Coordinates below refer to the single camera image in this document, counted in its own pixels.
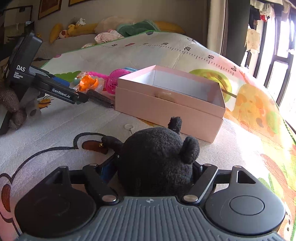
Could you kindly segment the gloved left hand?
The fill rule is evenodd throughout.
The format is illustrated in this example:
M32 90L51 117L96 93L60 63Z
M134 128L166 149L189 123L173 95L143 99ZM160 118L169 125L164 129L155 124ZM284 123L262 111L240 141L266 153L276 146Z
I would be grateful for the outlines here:
M37 98L41 92L20 84L8 83L1 80L1 135L9 129L19 129L27 118L37 118L41 115Z

